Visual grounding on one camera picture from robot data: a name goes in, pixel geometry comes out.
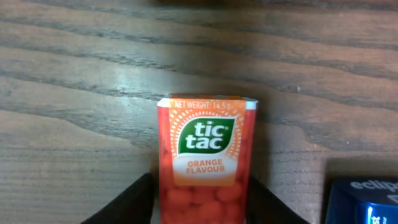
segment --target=white lid edge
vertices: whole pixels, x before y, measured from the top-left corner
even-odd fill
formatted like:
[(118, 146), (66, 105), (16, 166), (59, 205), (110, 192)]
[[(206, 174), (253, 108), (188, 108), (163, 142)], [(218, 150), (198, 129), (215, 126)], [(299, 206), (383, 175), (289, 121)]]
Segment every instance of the white lid edge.
[[(243, 97), (246, 100), (246, 109), (247, 110), (256, 110), (257, 109), (257, 100), (252, 98)], [(159, 107), (170, 107), (169, 98), (163, 98), (158, 103), (157, 106)]]

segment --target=blue eclipse mint tin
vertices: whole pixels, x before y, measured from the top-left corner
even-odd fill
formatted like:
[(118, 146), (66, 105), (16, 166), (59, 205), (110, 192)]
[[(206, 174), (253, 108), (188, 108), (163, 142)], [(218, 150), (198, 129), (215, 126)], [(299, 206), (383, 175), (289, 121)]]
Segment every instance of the blue eclipse mint tin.
[(325, 223), (398, 224), (398, 179), (336, 178)]

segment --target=wooden table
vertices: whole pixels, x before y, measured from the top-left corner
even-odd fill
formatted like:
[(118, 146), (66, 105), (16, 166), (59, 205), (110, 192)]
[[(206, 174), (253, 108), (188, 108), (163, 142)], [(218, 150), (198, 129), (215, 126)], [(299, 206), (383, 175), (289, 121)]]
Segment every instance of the wooden table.
[(0, 223), (106, 205), (175, 92), (258, 99), (252, 173), (310, 223), (329, 176), (398, 174), (396, 0), (187, 2), (0, 1)]

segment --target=tic tac logo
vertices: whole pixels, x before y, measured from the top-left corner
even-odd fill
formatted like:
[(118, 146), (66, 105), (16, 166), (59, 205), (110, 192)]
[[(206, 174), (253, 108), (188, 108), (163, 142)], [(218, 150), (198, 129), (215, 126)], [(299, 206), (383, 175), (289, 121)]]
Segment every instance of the tic tac logo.
[(351, 186), (355, 189), (368, 190), (389, 190), (395, 192), (398, 190), (398, 183), (391, 183), (386, 181), (368, 180), (365, 182), (351, 182)]
[(178, 141), (178, 153), (221, 152), (231, 142), (234, 117), (196, 118), (182, 129)]
[(380, 224), (380, 217), (372, 217), (372, 224)]

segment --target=tic tac container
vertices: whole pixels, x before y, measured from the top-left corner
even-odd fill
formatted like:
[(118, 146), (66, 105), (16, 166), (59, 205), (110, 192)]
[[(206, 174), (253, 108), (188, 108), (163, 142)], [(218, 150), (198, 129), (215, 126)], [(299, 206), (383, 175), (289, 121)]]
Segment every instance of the tic tac container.
[(161, 224), (242, 224), (257, 101), (173, 95), (158, 102)]
[(335, 179), (325, 223), (398, 223), (398, 179), (374, 177)]

